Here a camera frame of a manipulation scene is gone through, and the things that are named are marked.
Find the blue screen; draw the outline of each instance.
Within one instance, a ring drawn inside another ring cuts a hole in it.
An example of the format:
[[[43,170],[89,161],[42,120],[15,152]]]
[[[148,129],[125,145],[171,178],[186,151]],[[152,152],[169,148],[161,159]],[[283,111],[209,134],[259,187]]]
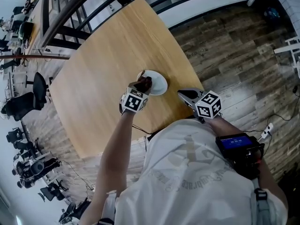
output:
[[[222,139],[221,141],[225,149],[238,148],[252,144],[250,139],[246,136],[227,138]]]

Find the plate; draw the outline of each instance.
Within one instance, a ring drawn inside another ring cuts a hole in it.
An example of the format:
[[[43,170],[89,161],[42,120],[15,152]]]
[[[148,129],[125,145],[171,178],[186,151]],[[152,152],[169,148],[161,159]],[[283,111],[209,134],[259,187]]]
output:
[[[139,79],[142,72],[140,72],[136,80]],[[160,73],[152,70],[145,70],[145,73],[142,75],[143,77],[151,77],[152,78],[152,87],[150,95],[159,96],[164,94],[168,89],[168,83],[164,76],[162,76]]]

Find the person's right arm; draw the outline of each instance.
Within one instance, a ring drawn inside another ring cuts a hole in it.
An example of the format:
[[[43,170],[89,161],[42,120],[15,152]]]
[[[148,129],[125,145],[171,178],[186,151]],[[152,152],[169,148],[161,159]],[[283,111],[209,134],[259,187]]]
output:
[[[217,116],[213,119],[206,119],[206,123],[210,124],[212,130],[215,132],[217,136],[227,136],[227,135],[234,135],[243,133],[241,130],[236,128],[231,123],[227,122],[220,116]],[[268,189],[272,194],[278,197],[283,204],[285,205],[286,209],[288,209],[288,203],[284,192],[275,182],[267,163],[264,159],[262,159],[259,167],[260,176],[259,176],[259,186],[262,189]]]

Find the power strip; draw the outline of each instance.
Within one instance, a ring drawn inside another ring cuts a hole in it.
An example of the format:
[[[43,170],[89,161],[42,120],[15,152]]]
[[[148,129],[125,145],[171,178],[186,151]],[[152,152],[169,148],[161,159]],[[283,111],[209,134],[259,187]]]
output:
[[[261,134],[262,138],[265,139],[268,136],[268,132],[271,132],[273,128],[273,124],[269,123]]]

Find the black metal railing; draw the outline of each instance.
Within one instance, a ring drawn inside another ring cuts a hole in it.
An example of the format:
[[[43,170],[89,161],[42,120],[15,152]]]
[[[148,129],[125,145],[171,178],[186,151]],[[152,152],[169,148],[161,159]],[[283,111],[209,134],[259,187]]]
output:
[[[46,47],[47,45],[59,46],[71,49],[77,49],[81,45],[79,39],[86,40],[96,29],[98,29],[103,23],[105,23],[111,16],[105,19],[100,23],[95,29],[91,28],[90,21],[99,14],[103,9],[112,4],[116,0],[106,0],[99,7],[97,7],[90,15],[87,16],[86,11],[84,10],[83,4],[87,0],[65,0],[66,5],[60,9],[60,0],[56,0],[59,14],[49,24],[49,0],[43,0],[42,4],[42,15],[41,15],[41,32],[42,32],[42,46]],[[166,2],[168,0],[157,0],[150,4],[152,8],[155,8],[158,5]],[[178,4],[186,2],[188,0],[179,0],[175,3],[169,4],[156,11],[157,14],[162,13]],[[79,9],[82,10],[84,19],[82,20]],[[75,15],[78,18],[78,24],[75,25],[72,16]],[[71,27],[66,26],[66,22],[70,19]]]

